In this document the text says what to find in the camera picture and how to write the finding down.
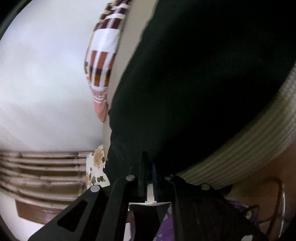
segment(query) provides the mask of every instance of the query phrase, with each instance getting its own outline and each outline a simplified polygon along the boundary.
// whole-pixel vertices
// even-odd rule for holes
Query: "purple fabric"
[[[173,227],[173,216],[172,207],[169,206],[168,211],[159,227],[156,237],[153,241],[174,241],[174,227]]]
[[[243,205],[238,201],[230,201],[230,203],[239,211],[243,211],[245,208],[247,208],[246,205]],[[251,211],[251,215],[246,218],[249,219],[252,223],[256,223],[256,221],[258,220],[258,213],[256,213],[255,211]],[[175,238],[174,238],[172,205],[170,205],[163,219],[163,222],[159,227],[156,237],[154,238],[153,241],[174,241],[174,240]]]

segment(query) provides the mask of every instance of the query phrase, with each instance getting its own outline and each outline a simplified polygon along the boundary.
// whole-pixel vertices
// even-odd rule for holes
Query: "brown stripe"
[[[17,200],[15,204],[19,217],[42,224],[47,224],[62,211],[61,209],[39,207]]]
[[[101,27],[101,28],[106,28],[106,27],[107,27],[107,25],[108,25],[108,23],[109,23],[109,21],[110,21],[110,18],[109,18],[109,19],[106,19],[106,20],[103,22],[103,24],[102,24],[102,27]]]
[[[87,61],[84,62],[84,73],[87,74]]]
[[[120,18],[115,18],[111,28],[118,29],[118,26],[119,26],[120,22],[121,22]]]
[[[99,86],[100,85],[101,73],[102,73],[103,65],[105,63],[105,59],[107,57],[107,53],[108,52],[101,52],[100,53],[98,65],[97,65],[97,68],[96,68],[96,76],[95,76],[95,79],[94,79],[94,86]]]
[[[101,14],[100,19],[105,19],[106,16],[107,14]]]
[[[108,4],[107,4],[107,7],[106,7],[105,9],[108,10],[108,11],[110,11],[111,8],[112,8],[112,7],[111,7],[110,3],[108,3]]]
[[[123,0],[118,0],[116,1],[116,3],[114,4],[114,6],[119,6],[119,4],[121,4],[123,2]]]
[[[96,26],[94,27],[94,30],[93,31],[96,31],[96,30],[100,29],[101,26],[102,26],[102,22],[97,23]]]
[[[91,80],[91,75],[92,75],[92,70],[93,70],[93,67],[94,67],[94,59],[96,57],[96,53],[97,51],[96,50],[93,50],[91,52],[91,62],[89,64],[89,79]]]
[[[104,87],[107,87],[109,85],[109,79],[110,79],[111,70],[112,70],[112,67],[113,67],[113,64],[114,64],[115,56],[116,56],[116,53],[114,53],[112,55],[112,59],[111,59],[110,64],[109,64],[108,71],[106,73],[106,81],[105,81]]]
[[[119,13],[121,13],[121,14],[125,14],[126,13],[126,8],[120,8],[120,11],[119,11]]]

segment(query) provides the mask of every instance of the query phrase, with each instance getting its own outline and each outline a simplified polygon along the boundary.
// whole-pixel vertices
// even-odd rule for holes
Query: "plaid cloth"
[[[107,89],[120,32],[132,0],[108,3],[91,36],[84,60],[84,72],[91,89],[95,112],[104,122]]]

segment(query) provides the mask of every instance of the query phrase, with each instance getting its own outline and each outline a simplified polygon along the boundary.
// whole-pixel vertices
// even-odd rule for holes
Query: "metal screw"
[[[174,175],[169,175],[169,176],[166,176],[165,178],[167,179],[167,180],[169,180],[169,181],[171,181],[172,179],[173,179],[173,177],[174,177]]]
[[[208,185],[206,183],[202,184],[200,187],[204,191],[209,191],[211,189],[210,185]]]
[[[128,180],[129,182],[135,180],[135,178],[136,177],[134,175],[128,175],[128,176],[126,176],[126,180]]]
[[[91,186],[91,191],[92,192],[98,192],[100,191],[101,187],[99,185],[93,185]]]
[[[242,238],[242,241],[252,241],[253,240],[253,235],[246,235]]]

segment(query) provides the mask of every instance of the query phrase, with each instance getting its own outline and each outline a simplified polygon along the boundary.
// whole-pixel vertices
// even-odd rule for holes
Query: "black object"
[[[6,1],[0,8],[0,40],[12,23],[14,18],[31,2],[32,0],[12,0]]]
[[[253,120],[295,63],[295,5],[159,0],[109,111],[111,182],[142,150],[164,175],[179,173]]]
[[[0,237],[1,241],[18,241],[12,234],[10,229],[7,227],[6,223],[0,215]]]
[[[284,232],[284,234],[279,238],[278,241],[290,241],[295,240],[296,237],[296,216],[293,218],[291,224]]]
[[[112,189],[92,186],[29,241],[122,241],[128,203],[146,200],[147,176],[147,156],[142,153],[130,175],[118,179]],[[157,201],[172,202],[175,241],[241,241],[248,235],[253,241],[268,240],[207,184],[194,186],[174,175],[162,177],[154,167],[153,186]]]
[[[136,224],[134,241],[152,241],[160,227],[156,207],[132,204],[129,209]]]

